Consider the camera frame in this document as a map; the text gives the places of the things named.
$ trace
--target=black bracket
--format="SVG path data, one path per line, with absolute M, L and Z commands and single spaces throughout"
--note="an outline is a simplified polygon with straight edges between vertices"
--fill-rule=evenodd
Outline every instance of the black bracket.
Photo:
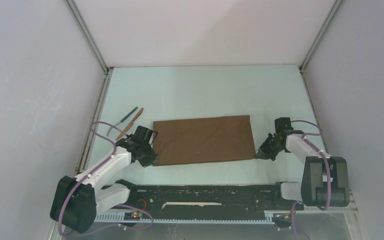
M 327 162 L 332 178 L 330 207 L 346 207 L 350 203 L 347 162 L 337 156 L 331 156 Z M 324 206 L 326 204 L 328 184 L 323 182 L 325 169 L 325 163 L 321 158 L 308 156 L 305 159 L 301 183 L 301 196 L 305 205 Z
M 157 163 L 158 155 L 151 147 L 150 140 L 154 131 L 144 126 L 137 126 L 134 134 L 118 140 L 115 145 L 131 153 L 131 162 L 139 161 L 142 167 Z
M 69 176 L 64 176 L 59 180 L 50 209 L 49 215 L 51 219 L 58 221 L 63 203 L 77 183 L 75 178 Z M 68 201 L 62 218 L 62 224 L 79 233 L 84 233 L 92 226 L 96 216 L 97 202 L 95 190 L 90 184 L 80 184 Z
M 271 133 L 268 134 L 268 137 L 258 148 L 258 152 L 255 154 L 254 158 L 264 160 L 271 159 L 274 161 L 281 151 L 289 153 L 286 149 L 286 139 L 288 135 L 304 133 L 301 130 L 294 130 L 289 117 L 279 117 L 275 119 L 274 129 L 276 133 L 273 135 Z

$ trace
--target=metal corner post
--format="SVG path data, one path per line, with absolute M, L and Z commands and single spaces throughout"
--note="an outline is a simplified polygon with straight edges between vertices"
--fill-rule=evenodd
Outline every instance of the metal corner post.
M 108 73 L 106 74 L 105 78 L 102 81 L 101 87 L 99 89 L 99 95 L 98 95 L 98 98 L 96 100 L 96 104 L 95 104 L 95 107 L 93 110 L 92 117 L 90 119 L 90 124 L 95 122 L 95 121 L 98 121 L 101 117 L 101 113 L 102 113 L 102 110 L 104 108 L 105 98 L 107 96 L 108 88 L 109 88 L 110 82 L 111 82 L 111 77 L 113 75 L 113 70 L 114 70 L 114 68 L 112 68 L 112 67 L 109 68 Z M 91 150 L 92 150 L 92 145 L 94 143 L 94 140 L 95 140 L 94 134 L 88 128 L 87 133 L 86 133 L 86 137 L 85 137 L 84 142 L 83 142 L 83 148 L 82 148 L 79 160 L 77 161 L 76 168 L 74 170 L 74 175 L 77 175 L 77 174 L 81 173 L 84 169 L 87 169 L 87 163 L 88 163 L 88 159 L 92 153 Z
M 323 37 L 328 32 L 328 28 L 332 24 L 332 21 L 335 19 L 335 16 L 337 15 L 339 9 L 342 6 L 342 3 L 345 0 L 335 0 L 332 8 L 329 11 L 329 14 L 327 15 L 326 19 L 323 22 L 323 25 L 321 25 L 320 30 L 317 33 L 317 36 L 315 37 L 310 49 L 307 52 L 307 55 L 305 56 L 304 60 L 302 61 L 301 65 L 299 66 L 299 69 L 301 72 L 304 72 L 307 65 L 309 64 L 311 58 L 313 57 L 317 47 L 319 46 L 320 42 L 322 42 Z
M 109 68 L 107 64 L 105 63 L 104 58 L 102 57 L 101 52 L 99 51 L 99 48 L 92 37 L 91 32 L 88 29 L 88 26 L 85 23 L 85 20 L 83 19 L 82 15 L 80 14 L 79 8 L 77 7 L 75 0 L 64 0 L 65 4 L 67 5 L 68 10 L 70 11 L 71 15 L 73 16 L 78 28 L 80 29 L 81 34 L 83 34 L 84 39 L 87 42 L 87 45 L 89 45 L 90 50 L 92 50 L 93 55 L 95 55 L 96 60 L 99 62 L 99 65 L 101 66 L 104 73 L 108 73 Z

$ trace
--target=brown pen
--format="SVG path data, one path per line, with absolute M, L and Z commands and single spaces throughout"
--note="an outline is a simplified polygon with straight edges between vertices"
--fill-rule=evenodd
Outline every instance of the brown pen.
M 136 119 L 139 118 L 139 116 L 142 114 L 142 112 L 144 111 L 144 108 L 142 107 L 137 113 L 136 115 L 133 117 L 133 119 L 127 124 L 127 126 L 123 129 L 123 132 L 127 133 L 130 128 L 133 126 L 133 124 L 135 123 Z M 121 139 L 123 137 L 124 133 L 120 133 L 120 135 L 118 135 L 118 137 L 115 139 L 116 141 Z

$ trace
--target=white enclosure wall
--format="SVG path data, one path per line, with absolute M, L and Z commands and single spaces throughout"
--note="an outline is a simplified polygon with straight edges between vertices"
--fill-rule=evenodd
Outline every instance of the white enclosure wall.
M 109 67 L 299 65 L 335 0 L 76 0 Z
M 384 1 L 346 0 L 305 76 L 369 238 L 384 239 Z
M 0 240 L 41 240 L 103 72 L 62 0 L 0 0 Z

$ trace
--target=fabric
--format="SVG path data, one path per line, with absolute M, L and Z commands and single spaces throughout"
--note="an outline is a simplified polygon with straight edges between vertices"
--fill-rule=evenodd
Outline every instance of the fabric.
M 154 121 L 156 166 L 253 159 L 250 116 Z

